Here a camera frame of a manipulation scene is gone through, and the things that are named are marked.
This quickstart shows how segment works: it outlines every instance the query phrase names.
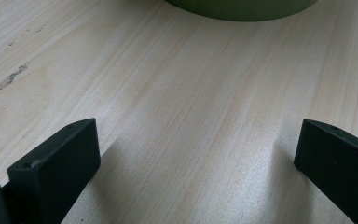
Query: wooden surface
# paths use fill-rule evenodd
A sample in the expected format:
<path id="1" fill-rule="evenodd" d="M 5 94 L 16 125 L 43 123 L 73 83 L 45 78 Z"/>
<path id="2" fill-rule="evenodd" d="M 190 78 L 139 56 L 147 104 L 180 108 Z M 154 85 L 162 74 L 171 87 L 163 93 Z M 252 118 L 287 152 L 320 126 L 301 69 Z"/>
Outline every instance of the wooden surface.
<path id="1" fill-rule="evenodd" d="M 63 223 L 351 223 L 293 166 L 302 119 L 358 136 L 358 0 L 229 22 L 161 0 L 0 0 L 0 184 L 97 119 Z"/>

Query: dark green rubber foot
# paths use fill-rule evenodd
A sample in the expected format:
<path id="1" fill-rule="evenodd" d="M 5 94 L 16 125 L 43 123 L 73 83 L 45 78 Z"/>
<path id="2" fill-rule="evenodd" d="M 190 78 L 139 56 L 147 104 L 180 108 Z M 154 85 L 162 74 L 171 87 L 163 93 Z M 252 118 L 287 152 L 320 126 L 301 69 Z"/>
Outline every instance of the dark green rubber foot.
<path id="1" fill-rule="evenodd" d="M 166 0 L 186 11 L 225 21 L 269 21 L 291 16 L 317 0 Z"/>

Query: wood grain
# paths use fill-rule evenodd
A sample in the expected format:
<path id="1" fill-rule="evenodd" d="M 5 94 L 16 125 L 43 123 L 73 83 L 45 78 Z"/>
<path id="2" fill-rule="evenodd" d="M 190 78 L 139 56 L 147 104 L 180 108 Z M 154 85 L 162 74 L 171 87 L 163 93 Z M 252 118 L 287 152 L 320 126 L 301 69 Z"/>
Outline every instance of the wood grain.
<path id="1" fill-rule="evenodd" d="M 0 84 L 13 74 L 1 185 L 62 126 L 97 119 L 103 164 L 63 223 L 351 223 L 293 159 L 302 119 L 358 136 L 358 0 L 264 22 L 0 0 Z"/>

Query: crack in wood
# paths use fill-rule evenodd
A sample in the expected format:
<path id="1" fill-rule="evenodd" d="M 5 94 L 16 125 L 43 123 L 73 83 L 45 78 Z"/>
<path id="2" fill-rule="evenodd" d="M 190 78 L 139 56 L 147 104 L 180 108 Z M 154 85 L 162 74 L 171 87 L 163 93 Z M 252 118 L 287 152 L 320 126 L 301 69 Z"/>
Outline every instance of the crack in wood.
<path id="1" fill-rule="evenodd" d="M 10 83 L 13 82 L 14 78 L 21 74 L 23 71 L 27 70 L 28 68 L 28 63 L 25 63 L 24 65 L 20 66 L 19 67 L 19 70 L 17 70 L 17 72 L 11 74 L 10 76 L 8 76 L 7 78 L 5 78 L 5 80 L 3 80 L 1 83 L 0 83 L 0 90 L 2 90 L 4 87 L 10 85 Z"/>

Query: green cylindrical object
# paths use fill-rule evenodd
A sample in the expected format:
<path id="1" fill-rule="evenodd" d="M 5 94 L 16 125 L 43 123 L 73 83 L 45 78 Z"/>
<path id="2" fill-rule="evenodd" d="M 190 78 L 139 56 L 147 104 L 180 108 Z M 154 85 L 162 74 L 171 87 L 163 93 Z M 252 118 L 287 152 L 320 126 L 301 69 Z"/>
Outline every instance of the green cylindrical object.
<path id="1" fill-rule="evenodd" d="M 201 16 L 225 21 L 268 21 L 293 15 L 317 0 L 166 0 Z"/>

